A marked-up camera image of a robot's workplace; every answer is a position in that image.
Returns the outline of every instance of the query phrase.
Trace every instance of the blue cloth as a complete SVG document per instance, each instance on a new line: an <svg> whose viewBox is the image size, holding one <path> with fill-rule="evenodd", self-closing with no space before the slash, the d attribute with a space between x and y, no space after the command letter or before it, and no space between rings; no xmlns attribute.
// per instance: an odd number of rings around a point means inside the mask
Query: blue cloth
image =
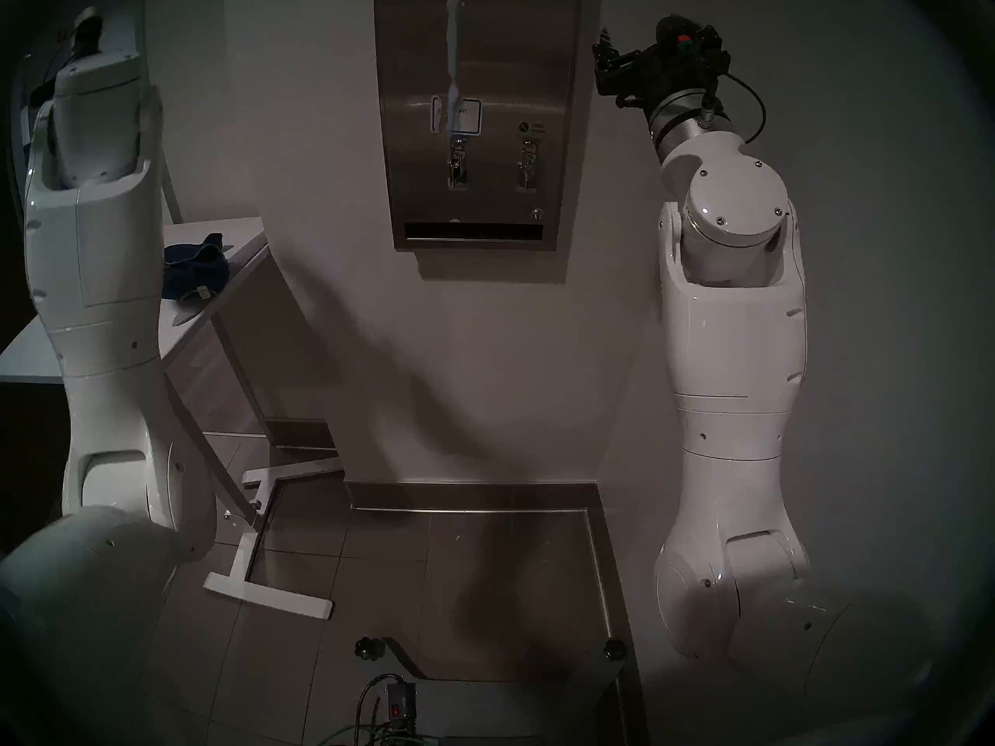
<svg viewBox="0 0 995 746"><path fill-rule="evenodd" d="M180 243L166 246L166 261L162 277L164 300L202 298L200 288L216 296L228 282L228 260L221 245L221 233L212 232L200 245Z"/></svg>

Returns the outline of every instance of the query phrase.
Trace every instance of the stainless steel dispenser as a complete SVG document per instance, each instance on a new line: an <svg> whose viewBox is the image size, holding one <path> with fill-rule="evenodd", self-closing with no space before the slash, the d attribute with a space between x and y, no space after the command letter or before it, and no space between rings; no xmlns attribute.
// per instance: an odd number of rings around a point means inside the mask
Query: stainless steel dispenser
<svg viewBox="0 0 995 746"><path fill-rule="evenodd" d="M375 0L394 246L556 247L580 0Z"/></svg>

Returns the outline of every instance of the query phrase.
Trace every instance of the white wall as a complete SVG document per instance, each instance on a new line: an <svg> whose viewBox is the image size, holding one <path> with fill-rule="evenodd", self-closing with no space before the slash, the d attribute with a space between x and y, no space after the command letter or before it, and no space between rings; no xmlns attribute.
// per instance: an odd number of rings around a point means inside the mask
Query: white wall
<svg viewBox="0 0 995 746"><path fill-rule="evenodd" d="M602 14L627 49L662 11L723 34L733 72L767 104L756 154L798 209L809 365L783 481L814 570L908 598L950 643L993 561L990 114L903 0L604 0ZM749 129L748 99L728 88ZM640 311L598 481L653 742L761 742L790 729L778 696L684 661L662 636L652 573L677 511L677 424L656 304Z"/></svg>
<svg viewBox="0 0 995 746"><path fill-rule="evenodd" d="M258 216L225 47L224 0L145 0L148 75L184 222Z"/></svg>
<svg viewBox="0 0 995 746"><path fill-rule="evenodd" d="M373 0L225 0L225 18L259 207L331 359L349 477L595 478L656 290L645 130L595 101L565 277L565 248L397 253Z"/></svg>
<svg viewBox="0 0 995 746"><path fill-rule="evenodd" d="M989 574L995 510L982 419L995 150L957 55L902 0L601 8L622 50L652 42L666 12L714 23L734 71L764 95L755 154L798 207L808 275L785 502L820 574L910 599L951 641ZM325 415L349 476L596 476L653 741L791 730L775 692L683 661L660 631L651 573L679 456L659 326L661 192L641 115L594 96L586 134L574 130L568 252L401 254L372 0L225 0L225 22L257 202L328 354ZM583 45L580 101L593 89ZM751 129L751 99L720 92Z"/></svg>

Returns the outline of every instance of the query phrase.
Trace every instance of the label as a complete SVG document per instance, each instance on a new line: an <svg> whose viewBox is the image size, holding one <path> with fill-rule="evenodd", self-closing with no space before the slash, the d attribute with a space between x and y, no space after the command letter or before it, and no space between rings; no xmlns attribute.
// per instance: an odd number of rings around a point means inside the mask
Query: label
<svg viewBox="0 0 995 746"><path fill-rule="evenodd" d="M529 135L543 135L546 132L545 122L526 122L522 120L518 124L519 133L528 133Z"/></svg>
<svg viewBox="0 0 995 746"><path fill-rule="evenodd" d="M432 96L432 119L429 121L429 130L438 133L444 130L442 126L443 117L446 114L446 105L440 96ZM459 135L480 135L484 120L484 104L477 98L464 98L460 101L460 108L456 113L456 127L454 133Z"/></svg>

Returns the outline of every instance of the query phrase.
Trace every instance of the white table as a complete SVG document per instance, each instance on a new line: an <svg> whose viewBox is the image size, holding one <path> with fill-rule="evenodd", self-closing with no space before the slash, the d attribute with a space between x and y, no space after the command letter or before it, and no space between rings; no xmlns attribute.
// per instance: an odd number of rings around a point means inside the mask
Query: white table
<svg viewBox="0 0 995 746"><path fill-rule="evenodd" d="M256 216L247 219L224 219L213 222L167 224L162 228L165 245L201 243L212 232L220 232L231 275L225 288L213 300L200 306L199 311L185 323L173 321L185 310L176 302L162 300L159 309L159 355L163 365L179 354L197 328L203 325L218 308L245 284L253 270L270 255L270 247L263 231L263 220ZM38 316L28 323L13 342L0 355L0 382L35 382L62 384L62 372L55 350L45 327Z"/></svg>
<svg viewBox="0 0 995 746"><path fill-rule="evenodd" d="M259 217L164 225L162 237L165 245L171 246L176 243L200 243L212 232L222 234L222 244L226 249L225 258L228 260L231 270L228 282L221 293L211 300L194 304L192 309L180 307L176 302L162 300L159 308L159 355L162 357L163 368L165 368L169 361L179 354L194 332L204 324L204 321L211 320L218 330L222 350L228 355L233 369L236 370L236 377L245 390L246 397L259 416L255 397L248 389L243 375L239 372L241 366L237 359L228 352L229 343L225 338L225 331L217 322L216 313L246 283L253 270L270 255L270 247L267 245L266 234L263 231L263 220ZM178 317L188 317L189 319L174 325L174 322L178 322ZM35 316L34 320L24 327L0 355L0 382L62 384L59 361L56 359L55 350L52 349L52 343L49 341L49 336L45 333L45 327L38 316ZM253 499L249 500L242 487L229 476L225 465L221 464L218 455L214 453L211 444L201 433L193 415L183 404L168 378L166 379L166 389L176 418L194 444L197 444L208 469L217 479L216 492L222 503L246 524L235 554L235 560L232 563L231 574L219 575L212 572L205 580L204 586L236 599L327 620L332 609L332 603L329 600L250 583L249 570L259 550L263 527L272 510L272 499L277 482L284 478L301 478L324 472L341 471L341 462L338 458L331 458L330 460L298 462L295 465L263 467L255 471L246 471L242 477L243 485L251 485L252 483L260 485Z"/></svg>

